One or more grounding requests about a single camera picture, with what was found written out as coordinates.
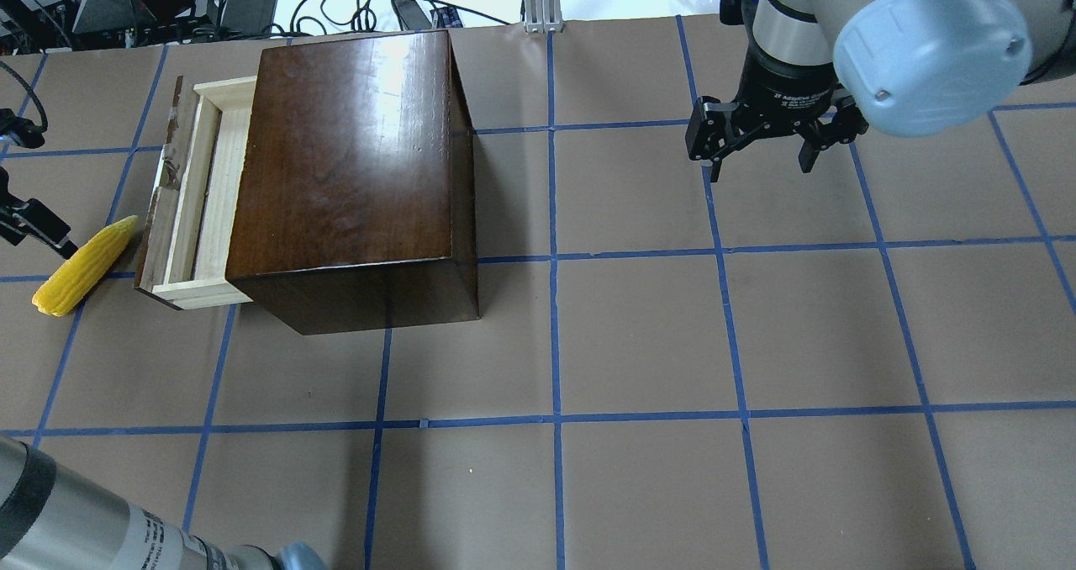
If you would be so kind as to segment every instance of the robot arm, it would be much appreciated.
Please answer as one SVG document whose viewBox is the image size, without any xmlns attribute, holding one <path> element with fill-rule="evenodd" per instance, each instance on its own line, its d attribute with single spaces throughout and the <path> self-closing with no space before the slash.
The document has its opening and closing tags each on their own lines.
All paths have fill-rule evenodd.
<svg viewBox="0 0 1076 570">
<path fill-rule="evenodd" d="M 689 157 L 803 137 L 799 167 L 868 123 L 900 137 L 963 125 L 1019 84 L 1076 71 L 1074 0 L 721 0 L 748 52 L 733 102 L 699 98 Z M 836 108 L 831 122 L 820 117 Z"/>
</svg>

